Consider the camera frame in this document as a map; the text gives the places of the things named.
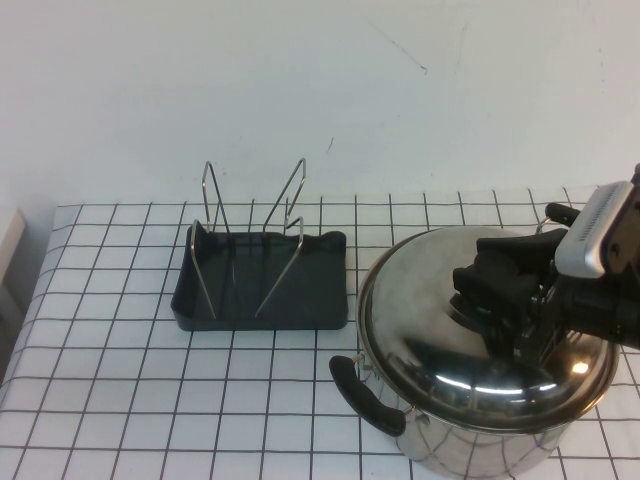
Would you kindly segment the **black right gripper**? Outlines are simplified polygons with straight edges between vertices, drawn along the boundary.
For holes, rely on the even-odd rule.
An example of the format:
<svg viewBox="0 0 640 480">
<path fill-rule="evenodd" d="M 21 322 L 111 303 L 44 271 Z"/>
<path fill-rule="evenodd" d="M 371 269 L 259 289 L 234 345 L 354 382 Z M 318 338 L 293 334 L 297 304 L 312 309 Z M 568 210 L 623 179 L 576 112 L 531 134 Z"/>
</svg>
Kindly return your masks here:
<svg viewBox="0 0 640 480">
<path fill-rule="evenodd" d="M 531 276 L 551 271 L 555 252 L 568 233 L 558 228 L 528 236 L 481 237 L 467 267 L 453 270 L 453 285 L 468 304 L 493 313 L 525 312 L 514 354 L 521 361 L 545 361 L 570 332 L 639 348 L 639 279 L 630 270 L 597 280 L 554 273 L 531 295 Z"/>
</svg>

